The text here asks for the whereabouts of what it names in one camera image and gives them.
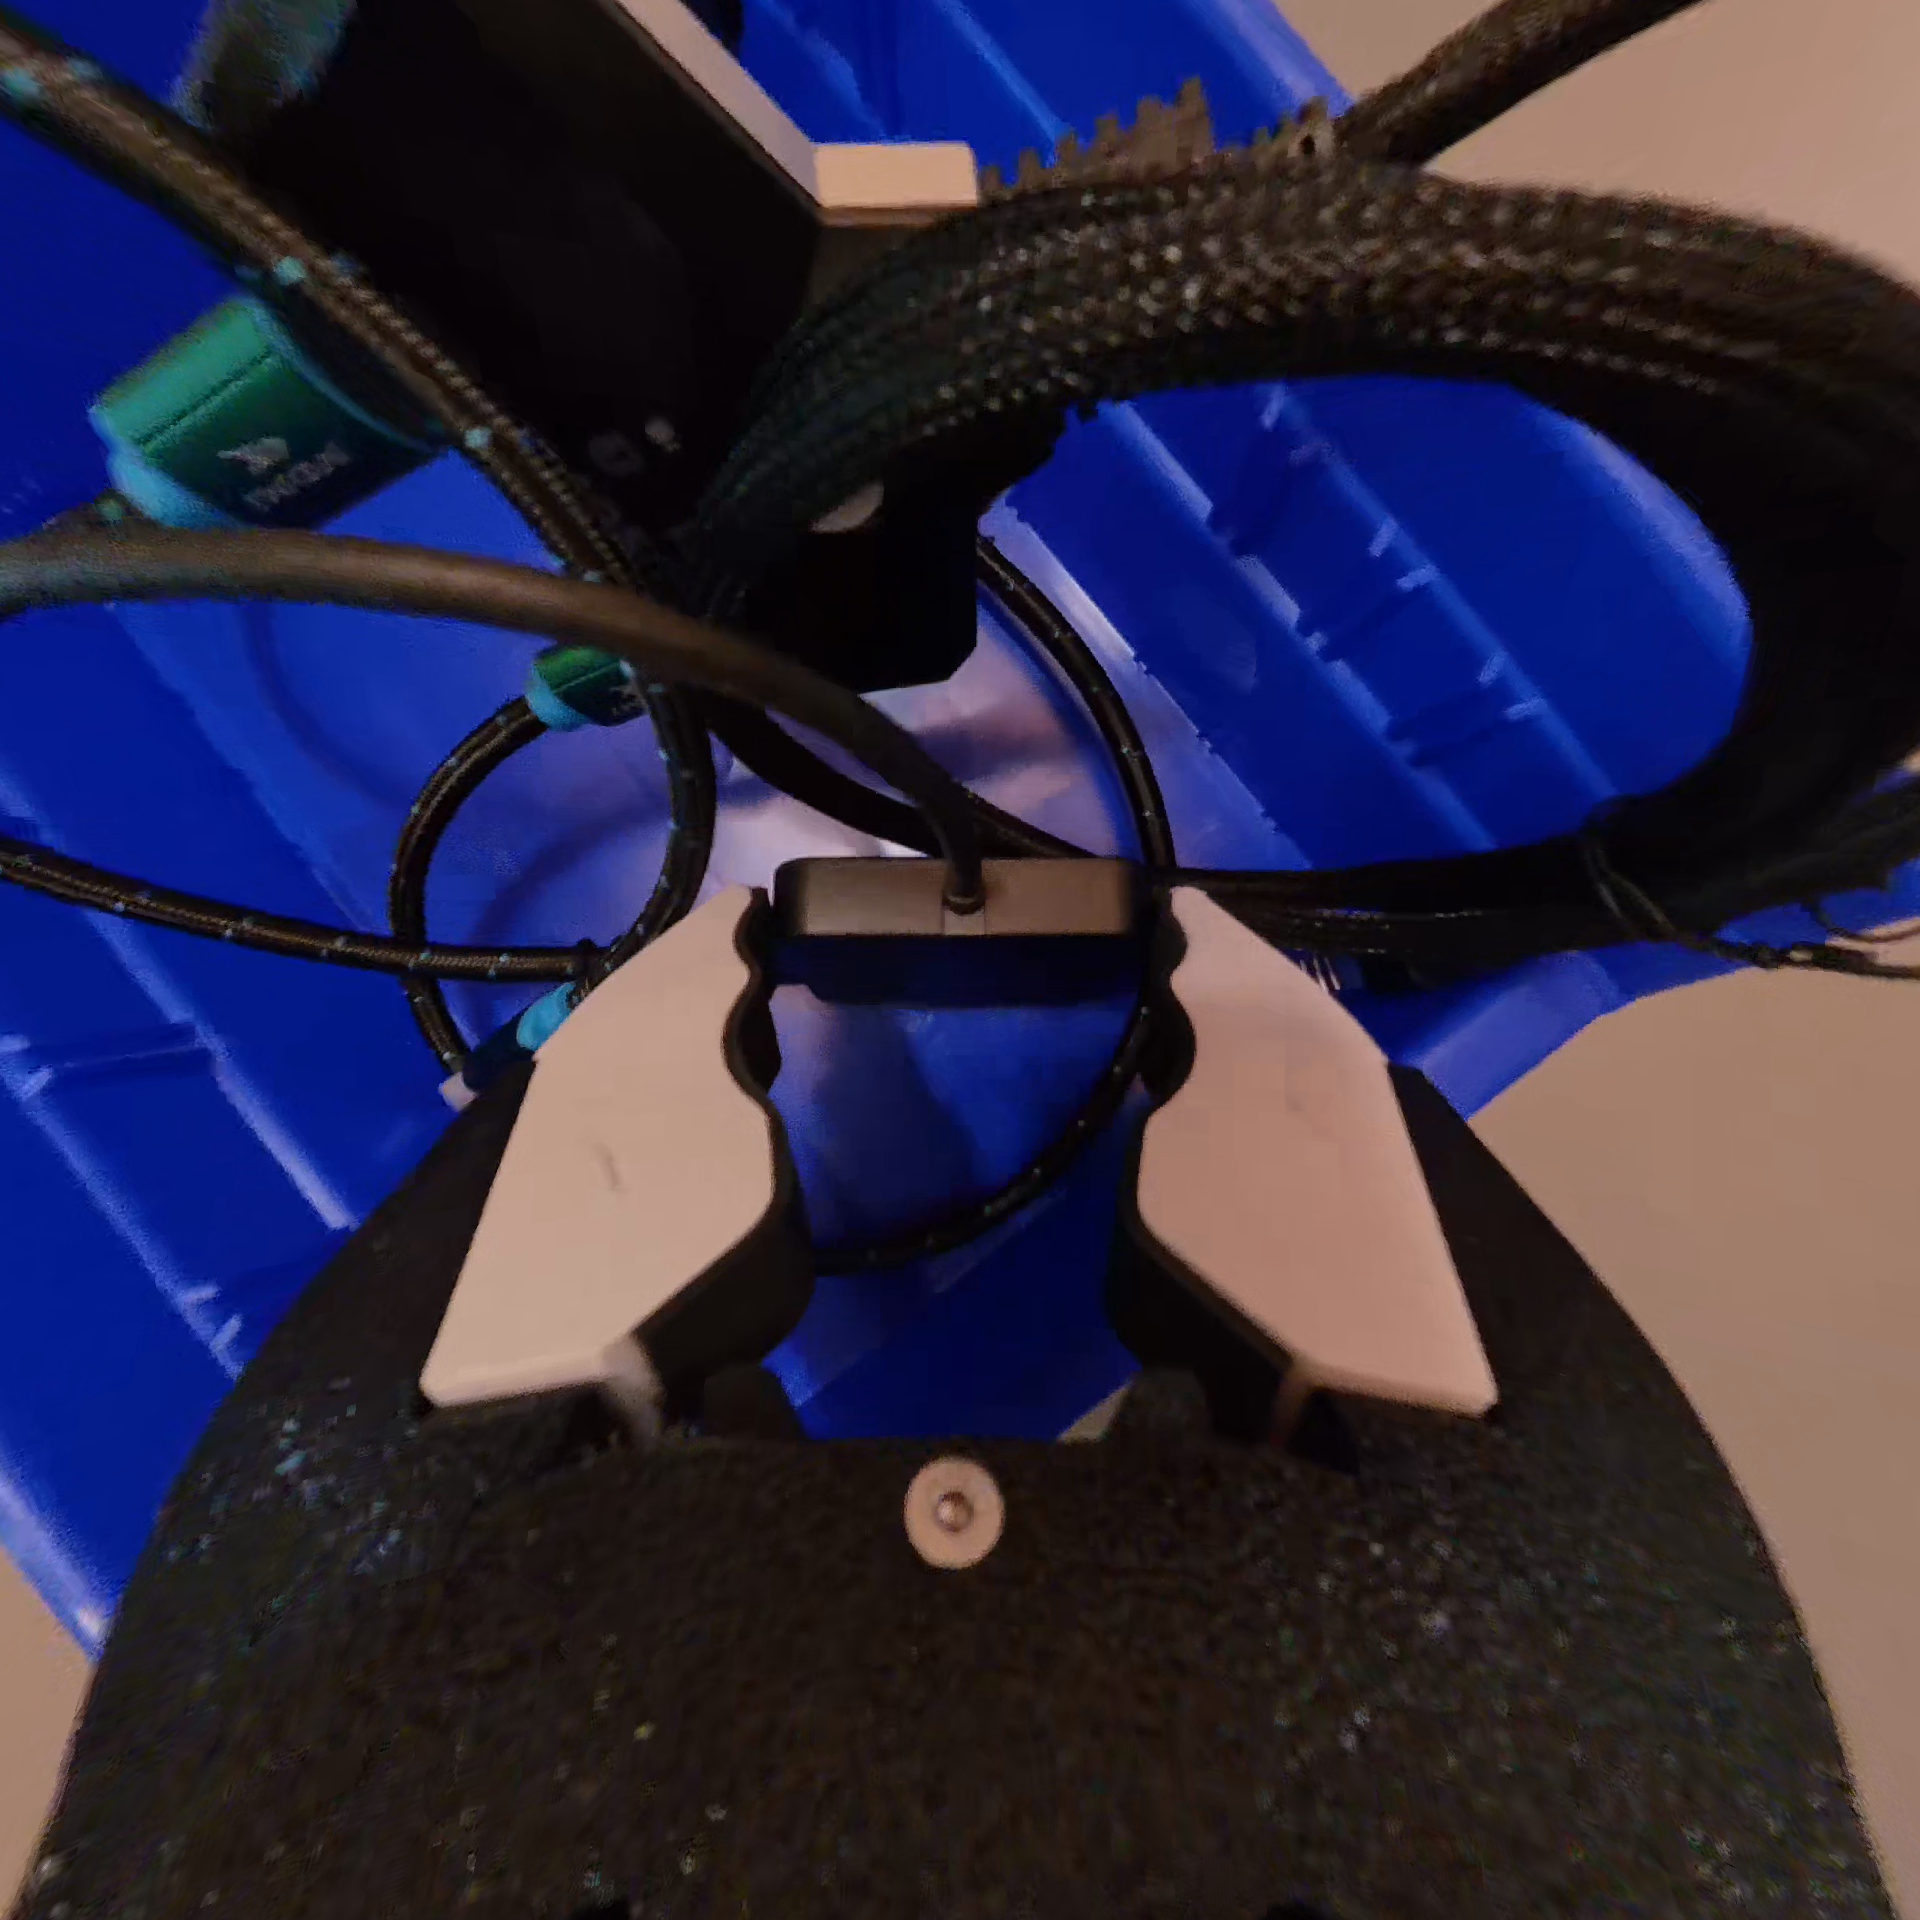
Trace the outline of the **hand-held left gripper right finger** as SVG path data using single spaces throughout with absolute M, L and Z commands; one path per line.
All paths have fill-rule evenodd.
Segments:
M 1283 1441 L 1317 1397 L 1485 1419 L 1499 1380 L 1376 1043 L 1190 884 L 1147 990 L 1108 1271 L 1126 1353 L 1190 1377 L 1231 1445 Z

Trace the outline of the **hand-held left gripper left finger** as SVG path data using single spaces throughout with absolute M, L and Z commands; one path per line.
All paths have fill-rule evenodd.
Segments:
M 416 1389 L 470 1414 L 588 1392 L 655 1437 L 813 1300 L 770 1101 L 770 897 L 731 884 L 537 1044 Z

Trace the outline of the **blue plastic bin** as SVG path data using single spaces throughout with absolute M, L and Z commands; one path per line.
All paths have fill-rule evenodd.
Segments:
M 1104 107 L 1198 86 L 1251 141 L 1337 86 L 1263 4 L 689 4 L 817 141 L 967 141 L 1002 174 Z M 171 216 L 3 111 L 3 542 L 98 498 L 107 387 L 248 300 Z M 550 564 L 458 451 L 290 469 L 329 535 Z M 985 514 L 1133 713 L 1190 862 L 1349 868 L 1572 829 L 1729 728 L 1751 615 L 1695 511 L 1595 430 L 1491 388 L 1320 379 L 1111 401 Z M 1035 825 L 1124 833 L 1116 760 L 1002 604 L 902 721 Z M 670 829 L 645 720 L 461 747 L 537 639 L 322 609 L 32 615 L 3 634 L 3 838 L 140 881 L 389 935 L 401 819 L 439 768 L 423 925 L 609 940 Z M 1358 1014 L 1464 1113 L 1587 1021 L 1716 962 L 1541 956 Z M 1119 1002 L 793 1030 L 781 1094 L 827 1238 L 1004 1187 L 1104 1066 Z M 298 1286 L 443 1128 L 401 986 L 63 904 L 3 878 L 3 1548 L 86 1653 L 163 1487 Z

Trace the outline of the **black square adapter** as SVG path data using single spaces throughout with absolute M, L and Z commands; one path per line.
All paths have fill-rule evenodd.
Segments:
M 956 912 L 938 858 L 793 858 L 770 896 L 773 977 L 899 1009 L 1085 1002 L 1138 983 L 1153 904 L 1133 862 L 985 858 L 979 884 Z

